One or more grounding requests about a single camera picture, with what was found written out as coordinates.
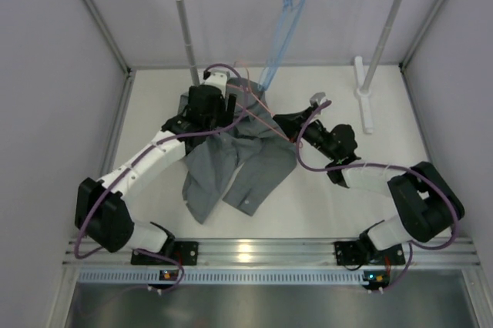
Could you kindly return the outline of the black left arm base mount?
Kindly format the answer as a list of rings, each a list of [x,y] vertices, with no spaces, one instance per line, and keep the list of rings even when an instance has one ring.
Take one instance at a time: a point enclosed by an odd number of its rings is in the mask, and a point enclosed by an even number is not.
[[[199,243],[196,241],[175,241],[162,256],[168,257],[182,266],[195,266],[199,255]],[[130,263],[134,266],[165,266],[171,262],[157,259],[153,256],[133,252]]]

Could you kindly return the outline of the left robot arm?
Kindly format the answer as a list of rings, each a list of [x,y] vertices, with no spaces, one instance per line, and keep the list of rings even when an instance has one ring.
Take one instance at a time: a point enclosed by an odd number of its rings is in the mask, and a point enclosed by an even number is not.
[[[172,254],[175,237],[132,212],[136,197],[162,172],[189,155],[208,136],[233,128],[237,95],[214,85],[189,88],[183,110],[168,119],[130,160],[99,179],[86,178],[76,200],[75,226],[100,249],[142,250],[160,259]]]

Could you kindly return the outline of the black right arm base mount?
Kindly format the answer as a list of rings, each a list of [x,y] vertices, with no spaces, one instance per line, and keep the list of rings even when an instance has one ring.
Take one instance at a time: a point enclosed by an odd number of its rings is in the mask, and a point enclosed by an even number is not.
[[[334,251],[338,266],[403,266],[406,263],[401,245],[376,250],[360,240],[337,241]]]

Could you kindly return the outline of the grey button-up shirt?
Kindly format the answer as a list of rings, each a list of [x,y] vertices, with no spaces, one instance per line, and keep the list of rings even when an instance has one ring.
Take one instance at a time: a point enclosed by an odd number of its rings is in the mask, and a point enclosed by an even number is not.
[[[219,201],[252,216],[297,166],[294,144],[274,122],[264,90],[256,82],[231,78],[227,91],[238,95],[235,115],[247,102],[246,115],[232,129],[208,136],[184,159],[188,173],[182,196],[200,224]]]

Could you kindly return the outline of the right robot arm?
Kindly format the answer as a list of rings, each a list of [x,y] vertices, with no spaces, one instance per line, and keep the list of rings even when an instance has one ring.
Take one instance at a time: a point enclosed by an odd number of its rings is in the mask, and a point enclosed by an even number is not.
[[[351,243],[350,264],[367,265],[408,241],[427,243],[464,217],[461,201],[431,163],[403,169],[364,163],[355,153],[352,126],[339,124],[327,131],[320,120],[310,119],[313,113],[314,108],[308,108],[276,114],[273,120],[292,142],[303,140],[330,160],[325,168],[333,184],[380,193],[392,199],[397,210],[396,216],[374,224]]]

